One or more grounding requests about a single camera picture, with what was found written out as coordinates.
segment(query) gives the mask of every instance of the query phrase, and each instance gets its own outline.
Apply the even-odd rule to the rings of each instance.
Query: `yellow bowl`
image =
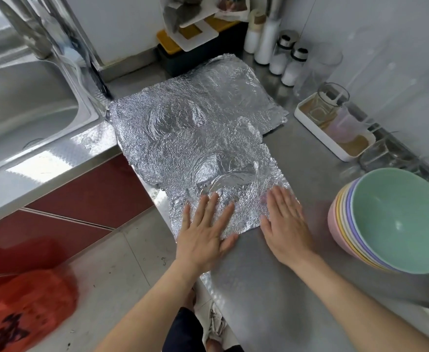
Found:
[[[364,249],[359,245],[358,241],[356,240],[355,236],[353,236],[352,230],[350,228],[350,224],[348,222],[348,218],[346,216],[346,198],[349,194],[349,191],[352,188],[352,184],[354,182],[351,182],[345,186],[345,190],[342,193],[341,200],[340,200],[340,207],[339,207],[339,213],[340,213],[340,223],[343,227],[343,232],[348,238],[348,240],[352,243],[353,247],[358,250],[362,256],[364,256],[368,261],[373,262],[376,266],[381,267],[384,270],[390,270],[386,266],[382,265],[378,261],[376,261],[373,257],[371,257]]]
[[[337,201],[335,204],[335,216],[336,216],[336,221],[338,223],[338,228],[340,233],[342,234],[343,239],[346,241],[348,247],[355,253],[355,257],[357,257],[358,259],[362,260],[364,263],[380,269],[380,270],[385,270],[388,271],[387,269],[383,268],[382,266],[379,266],[377,264],[375,264],[374,262],[370,261],[368,258],[366,258],[350,241],[350,239],[348,238],[348,236],[346,235],[344,229],[343,229],[343,224],[342,224],[342,219],[341,219],[341,202],[343,199],[343,194],[346,192],[346,189],[349,188],[350,184],[345,185],[339,192],[337,195]]]

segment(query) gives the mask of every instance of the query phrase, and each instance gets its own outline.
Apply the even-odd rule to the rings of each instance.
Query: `spice jar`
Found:
[[[305,48],[293,49],[291,51],[291,62],[286,66],[281,82],[286,86],[294,86],[301,68],[307,60],[308,51]]]
[[[270,73],[275,75],[283,74],[288,64],[294,41],[288,34],[280,33],[270,59]]]

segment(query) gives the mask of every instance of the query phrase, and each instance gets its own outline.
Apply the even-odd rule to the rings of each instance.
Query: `sink basin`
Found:
[[[0,66],[0,167],[100,118],[73,77],[32,55]]]

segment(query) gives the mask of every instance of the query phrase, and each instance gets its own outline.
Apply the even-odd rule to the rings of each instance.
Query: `left hand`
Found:
[[[221,233],[226,228],[234,213],[234,203],[224,209],[219,219],[212,224],[218,203],[218,194],[211,198],[202,195],[193,221],[190,222],[190,205],[183,208],[182,229],[177,239],[176,261],[190,269],[197,277],[211,270],[218,259],[235,244],[238,234],[221,240]]]

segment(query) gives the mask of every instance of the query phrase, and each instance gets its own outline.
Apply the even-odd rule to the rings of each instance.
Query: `pink bowl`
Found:
[[[332,205],[330,206],[329,214],[327,215],[327,223],[329,224],[330,233],[332,234],[332,237],[335,240],[335,242],[337,242],[337,244],[341,248],[343,248],[348,254],[351,254],[353,257],[356,257],[360,260],[361,258],[358,256],[358,254],[353,252],[351,248],[348,247],[347,242],[345,241],[342,234],[340,233],[340,229],[338,228],[338,223],[336,221],[336,216],[335,216],[336,200],[337,198],[335,198]]]

